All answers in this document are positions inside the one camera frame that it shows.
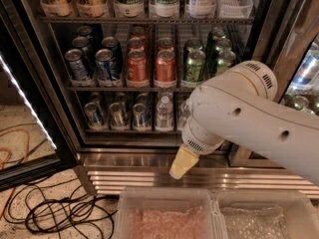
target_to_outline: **led light strip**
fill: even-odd
[[[29,108],[31,115],[34,117],[34,119],[36,120],[37,124],[40,126],[42,132],[44,133],[44,135],[46,136],[47,140],[50,142],[51,146],[54,149],[57,149],[57,146],[53,143],[51,137],[49,136],[48,132],[46,131],[46,129],[43,127],[43,124],[41,123],[41,121],[39,120],[36,112],[34,112],[31,104],[29,103],[29,101],[27,100],[26,96],[24,95],[23,91],[21,90],[18,82],[16,81],[16,79],[14,78],[14,76],[12,75],[7,63],[5,62],[5,60],[3,59],[2,54],[0,53],[0,66],[4,69],[4,71],[7,73],[11,83],[16,87],[20,97],[22,98],[24,104],[27,106],[27,108]]]

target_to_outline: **black cable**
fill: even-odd
[[[82,188],[82,186],[80,185],[73,190],[70,197],[65,197],[61,200],[46,198],[43,192],[44,189],[57,187],[59,185],[69,183],[74,180],[77,180],[77,178],[68,180],[65,182],[61,182],[56,185],[46,186],[46,187],[40,187],[36,185],[36,183],[38,182],[35,182],[34,184],[29,184],[23,187],[11,198],[8,204],[7,212],[4,213],[5,220],[13,224],[24,224],[30,232],[35,234],[58,233],[59,238],[61,238],[61,234],[60,234],[61,231],[71,227],[77,230],[78,233],[81,234],[84,238],[89,238],[87,235],[84,234],[84,232],[80,230],[80,228],[81,226],[90,225],[90,226],[94,226],[97,229],[97,231],[101,235],[101,238],[105,238],[102,229],[94,222],[98,222],[98,221],[109,218],[112,223],[112,231],[109,237],[109,239],[111,239],[114,234],[114,226],[115,226],[113,215],[117,211],[110,213],[106,209],[102,208],[101,206],[97,204],[101,200],[108,199],[109,198],[108,196],[90,197],[87,194],[84,194],[79,197],[75,197],[75,194],[77,193],[77,191],[80,188]],[[29,191],[25,196],[25,205],[28,208],[29,213],[25,218],[14,217],[11,211],[12,203],[13,201],[15,201],[18,195],[20,195],[22,192],[24,192],[27,189],[29,189]],[[31,208],[29,204],[29,199],[31,199],[31,194],[36,191],[40,192],[44,200],[41,203],[39,203],[37,206]],[[101,218],[90,219],[90,216],[93,213],[95,208],[103,211],[105,214]],[[47,220],[48,218],[53,220],[54,225],[52,225],[51,227],[46,226],[45,228],[43,228],[41,226],[41,221]]]

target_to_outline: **glass door refrigerator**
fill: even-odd
[[[1,0],[5,26],[34,67],[68,146],[62,156],[76,164],[88,193],[175,186],[319,196],[317,186],[231,142],[201,158],[183,179],[168,175],[182,144],[182,104],[193,88],[252,59],[275,72],[280,102],[318,34],[316,0],[211,1],[198,12],[196,0]],[[212,46],[218,38],[221,44]],[[216,47],[227,57],[216,58]],[[203,66],[189,74],[187,54],[194,49]],[[165,75],[155,70],[163,63]],[[169,117],[160,116],[162,106],[169,106]]]

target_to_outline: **clear plastic bin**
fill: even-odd
[[[319,222],[316,211],[310,200],[298,191],[231,190],[217,192],[215,197],[215,202],[218,203],[218,208],[224,215],[225,224],[227,224],[227,216],[225,211],[223,211],[226,210],[225,208],[238,209],[241,210],[242,213],[244,213],[245,210],[259,211],[265,208],[265,213],[262,218],[265,218],[265,215],[268,213],[269,218],[273,219],[274,213],[270,211],[271,208],[276,207],[281,208],[283,214],[281,223],[278,225],[280,229],[287,231],[289,234],[284,238],[319,238]],[[241,222],[244,222],[243,218],[246,218],[246,216],[243,215],[238,216]],[[228,237],[230,234],[229,230],[233,229],[234,226],[235,223],[231,223],[231,228],[226,227]]]
[[[251,13],[252,6],[252,0],[217,0],[217,16],[246,19]]]
[[[130,239],[136,227],[133,226],[132,214],[144,211],[186,212],[190,208],[202,208],[200,220],[203,237],[220,237],[222,216],[211,204],[211,194],[204,189],[178,188],[125,188],[120,197],[114,238]]]

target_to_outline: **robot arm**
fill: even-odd
[[[227,139],[319,185],[319,118],[272,102],[276,91],[272,71],[255,61],[197,87],[170,175],[181,178]]]

